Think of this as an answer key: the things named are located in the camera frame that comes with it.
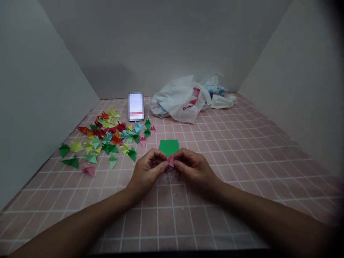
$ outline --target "blurred screen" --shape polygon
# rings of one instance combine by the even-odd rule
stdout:
[[[143,93],[129,92],[129,121],[143,121]]]

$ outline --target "pink checkered surface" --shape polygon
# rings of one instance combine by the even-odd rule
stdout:
[[[243,96],[230,109],[201,111],[195,124],[155,117],[145,97],[145,117],[156,124],[146,147],[133,141],[138,160],[162,139],[202,153],[216,175],[244,191],[263,196],[333,223],[340,209],[340,180],[331,176],[296,142]],[[101,100],[79,126],[89,126],[102,111],[115,108],[128,125],[128,100]],[[88,142],[75,129],[64,143]],[[0,215],[0,255],[6,255],[63,218],[120,191],[128,184],[134,162],[115,153],[109,169],[102,151],[96,176],[81,174],[85,151],[76,153],[79,169],[64,165],[59,151],[43,165]],[[163,174],[151,192],[106,230],[91,253],[163,250],[247,249],[267,245],[230,213],[192,191],[174,171]]]

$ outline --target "red origami piece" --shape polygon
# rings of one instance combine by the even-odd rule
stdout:
[[[109,115],[103,111],[102,115],[100,116],[102,119],[109,119]]]
[[[119,145],[123,145],[122,140],[120,138],[118,138],[117,136],[112,136],[111,141],[114,145],[117,145],[117,143],[119,143]]]
[[[85,135],[87,135],[87,132],[88,132],[88,131],[91,131],[91,130],[88,129],[87,127],[78,126],[77,128],[78,128],[78,130],[79,130],[81,133],[83,133],[83,134],[85,134]]]

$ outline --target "gray wall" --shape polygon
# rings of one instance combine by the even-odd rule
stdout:
[[[291,4],[240,88],[333,174],[343,171],[343,63],[331,14]]]
[[[99,101],[36,0],[0,1],[0,210]]]
[[[39,0],[101,99],[222,72],[237,90],[291,0]]]

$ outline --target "hand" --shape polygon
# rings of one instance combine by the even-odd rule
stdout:
[[[132,178],[125,189],[134,204],[149,193],[158,177],[166,170],[166,160],[167,157],[162,151],[151,149],[137,161]]]
[[[223,184],[203,155],[182,148],[175,153],[173,158],[175,168],[202,192],[215,194]]]

